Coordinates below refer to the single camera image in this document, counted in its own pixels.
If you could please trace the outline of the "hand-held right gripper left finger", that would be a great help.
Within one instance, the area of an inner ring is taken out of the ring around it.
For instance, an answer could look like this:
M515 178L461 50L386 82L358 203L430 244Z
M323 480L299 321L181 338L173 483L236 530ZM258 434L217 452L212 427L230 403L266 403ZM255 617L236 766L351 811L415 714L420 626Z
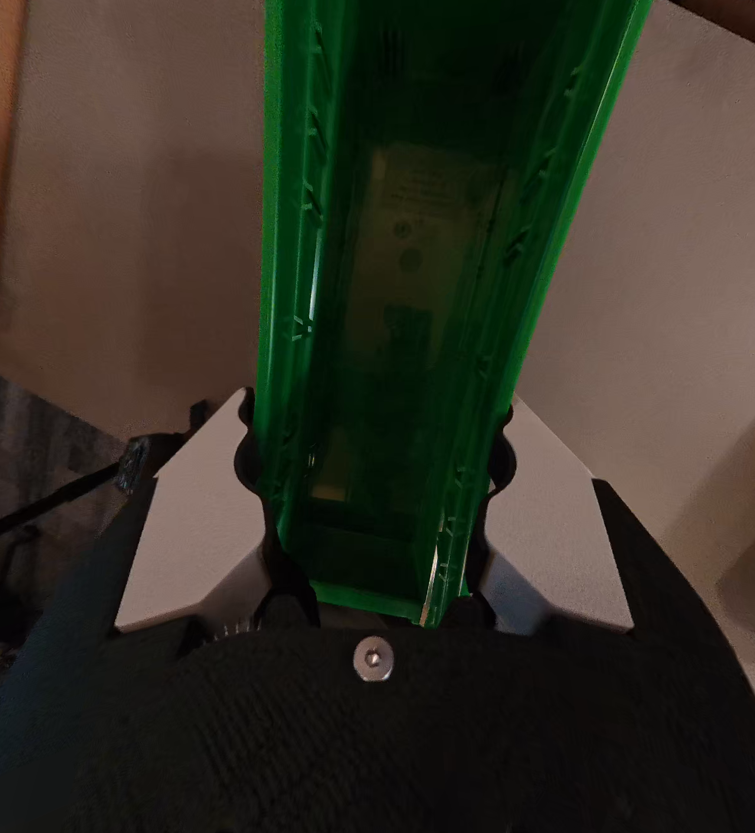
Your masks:
M271 588L261 498L236 473L252 421L237 390L155 476L114 626L122 633L185 617L214 635L251 624Z

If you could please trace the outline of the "black office chair base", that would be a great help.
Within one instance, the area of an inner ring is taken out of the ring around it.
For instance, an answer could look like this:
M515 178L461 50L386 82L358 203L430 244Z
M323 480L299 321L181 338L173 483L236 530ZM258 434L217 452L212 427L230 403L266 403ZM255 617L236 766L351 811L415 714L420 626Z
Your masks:
M60 506L76 501L112 481L118 474L122 461L78 478L61 486L55 492L0 518L0 538L13 534L3 559L0 562L0 641L16 645L20 636L25 636L33 619L34 609L23 601L8 586L17 550L36 542L41 531L36 521L42 515Z

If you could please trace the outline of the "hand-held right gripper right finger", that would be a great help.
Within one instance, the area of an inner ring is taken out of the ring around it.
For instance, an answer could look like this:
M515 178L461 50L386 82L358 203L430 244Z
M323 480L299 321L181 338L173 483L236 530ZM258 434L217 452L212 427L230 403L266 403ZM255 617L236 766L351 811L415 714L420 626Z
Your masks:
M557 616L631 631L591 471L524 401L511 408L501 437L516 468L490 493L480 532L479 591L495 629L531 635Z

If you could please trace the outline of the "green plastic bin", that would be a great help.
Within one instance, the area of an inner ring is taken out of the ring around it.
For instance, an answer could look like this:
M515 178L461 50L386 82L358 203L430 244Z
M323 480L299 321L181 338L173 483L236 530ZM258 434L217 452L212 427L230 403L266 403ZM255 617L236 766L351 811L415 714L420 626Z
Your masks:
M266 2L260 490L320 602L471 592L494 437L651 2Z

